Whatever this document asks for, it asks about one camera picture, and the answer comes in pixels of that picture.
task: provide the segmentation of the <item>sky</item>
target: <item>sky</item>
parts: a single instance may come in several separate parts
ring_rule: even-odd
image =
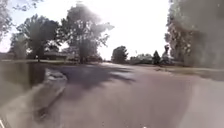
[[[164,52],[168,0],[83,0],[83,3],[98,14],[102,21],[115,26],[110,31],[107,46],[98,49],[104,59],[110,59],[113,49],[121,45],[126,46],[129,57],[141,53],[153,54],[155,50],[159,54]],[[67,10],[75,4],[76,0],[44,0],[36,9],[26,12],[11,10],[10,14],[15,25],[20,25],[34,14],[60,22],[66,17]],[[0,43],[0,52],[7,52],[10,48],[13,32],[15,28]]]

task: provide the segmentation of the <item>street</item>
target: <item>street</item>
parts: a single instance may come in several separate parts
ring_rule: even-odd
[[[153,67],[61,66],[68,84],[46,128],[220,128],[222,82]]]

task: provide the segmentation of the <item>foliage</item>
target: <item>foliage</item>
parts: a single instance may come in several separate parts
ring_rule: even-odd
[[[25,47],[26,52],[29,51],[29,58],[38,60],[43,58],[44,51],[50,51],[52,49],[58,51],[58,46],[60,45],[57,42],[57,28],[58,23],[52,20],[49,20],[43,16],[38,17],[34,15],[31,18],[26,19],[26,21],[17,27],[19,33],[14,34],[15,36],[22,36],[22,42],[16,38],[12,40],[12,48],[16,49],[17,45],[22,45],[20,47]]]
[[[117,47],[113,50],[111,60],[115,63],[124,63],[127,59],[128,53],[125,46]]]
[[[12,24],[12,19],[9,14],[8,8],[8,1],[9,0],[0,0],[0,42],[2,37],[10,30]],[[22,1],[16,0],[15,3],[17,4],[13,9],[27,11],[32,7],[36,8],[36,3],[42,0],[28,0],[25,3],[21,3]]]
[[[22,34],[12,34],[9,53],[13,53],[14,59],[26,58],[25,37]]]
[[[159,53],[157,51],[154,52],[153,54],[153,64],[154,65],[159,65],[160,64],[160,56],[159,56]]]
[[[203,44],[196,42],[199,42],[202,34],[197,30],[188,30],[182,27],[171,13],[167,26],[168,33],[165,34],[165,40],[171,46],[171,56],[184,65],[196,64],[201,49],[203,49]]]
[[[162,55],[162,61],[161,61],[161,63],[162,64],[168,64],[169,63],[169,53],[168,53],[168,51],[169,51],[169,45],[165,45],[164,46],[164,49],[165,49],[165,51],[164,51],[164,53]]]
[[[100,18],[81,3],[72,7],[61,23],[58,37],[78,48],[81,63],[88,56],[97,54],[97,47],[105,45],[109,38],[104,32],[113,28],[109,23],[101,23]]]
[[[9,31],[12,19],[7,9],[8,0],[0,1],[0,42],[2,37]]]

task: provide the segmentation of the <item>tree canopy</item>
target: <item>tree canopy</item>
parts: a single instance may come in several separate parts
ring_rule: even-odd
[[[159,53],[157,51],[154,52],[152,60],[153,60],[153,64],[154,65],[159,65],[160,64],[160,56]]]
[[[111,60],[115,63],[124,63],[128,53],[125,46],[119,46],[113,50]]]
[[[98,46],[105,45],[109,38],[105,31],[113,29],[112,25],[102,23],[98,15],[81,3],[72,7],[61,23],[59,38],[78,48],[81,63],[87,61],[90,55],[97,54]]]
[[[20,36],[23,38],[22,42],[17,38],[12,38],[11,49],[16,49],[19,43],[29,51],[29,58],[39,59],[43,58],[44,51],[57,50],[60,43],[57,41],[58,23],[49,20],[46,17],[34,15],[27,18],[26,21],[17,27],[18,33],[14,34],[15,37]]]
[[[22,1],[15,0],[15,3],[18,3],[13,8],[8,8],[9,0],[1,0],[0,1],[0,42],[2,37],[10,30],[12,24],[12,18],[9,14],[9,9],[16,9],[21,11],[27,11],[32,7],[36,7],[36,3],[43,0],[28,0],[25,3],[21,3]]]

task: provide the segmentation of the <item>sidewalk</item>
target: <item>sidewalk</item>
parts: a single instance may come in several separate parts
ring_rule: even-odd
[[[0,108],[5,128],[40,127],[40,121],[51,104],[63,92],[67,78],[60,72],[46,69],[45,80]]]

